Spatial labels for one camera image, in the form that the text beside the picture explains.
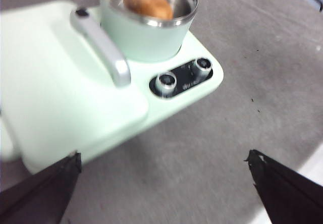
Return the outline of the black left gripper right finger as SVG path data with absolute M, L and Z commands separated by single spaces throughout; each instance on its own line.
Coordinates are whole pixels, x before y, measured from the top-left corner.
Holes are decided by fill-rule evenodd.
M 322 185 L 257 149 L 245 161 L 271 223 L 322 223 Z

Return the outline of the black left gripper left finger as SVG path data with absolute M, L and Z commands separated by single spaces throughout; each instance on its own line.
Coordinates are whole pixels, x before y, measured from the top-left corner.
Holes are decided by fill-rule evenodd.
M 81 172 L 81 154 L 73 152 L 2 191 L 1 223 L 60 223 Z

